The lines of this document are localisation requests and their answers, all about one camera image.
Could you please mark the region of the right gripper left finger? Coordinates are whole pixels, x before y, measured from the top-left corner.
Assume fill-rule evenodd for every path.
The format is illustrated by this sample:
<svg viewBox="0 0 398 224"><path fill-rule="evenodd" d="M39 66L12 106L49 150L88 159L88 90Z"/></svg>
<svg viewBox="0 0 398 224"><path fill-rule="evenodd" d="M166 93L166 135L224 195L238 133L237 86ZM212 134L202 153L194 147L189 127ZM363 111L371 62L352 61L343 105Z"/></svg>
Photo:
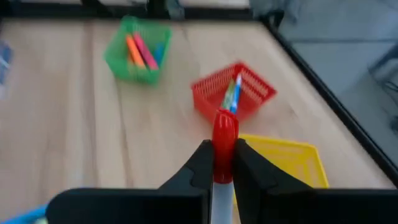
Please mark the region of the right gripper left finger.
<svg viewBox="0 0 398 224"><path fill-rule="evenodd" d="M204 140L157 189L77 188L51 199L49 223L209 223L213 146Z"/></svg>

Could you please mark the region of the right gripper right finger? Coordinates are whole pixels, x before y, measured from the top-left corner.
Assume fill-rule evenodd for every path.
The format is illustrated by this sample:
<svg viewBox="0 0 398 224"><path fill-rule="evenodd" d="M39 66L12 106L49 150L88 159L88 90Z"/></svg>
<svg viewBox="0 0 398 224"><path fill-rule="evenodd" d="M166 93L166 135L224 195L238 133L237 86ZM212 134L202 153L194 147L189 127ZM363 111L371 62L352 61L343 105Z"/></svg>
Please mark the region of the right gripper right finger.
<svg viewBox="0 0 398 224"><path fill-rule="evenodd" d="M397 191L317 189L238 139L233 180L241 223L397 224Z"/></svg>

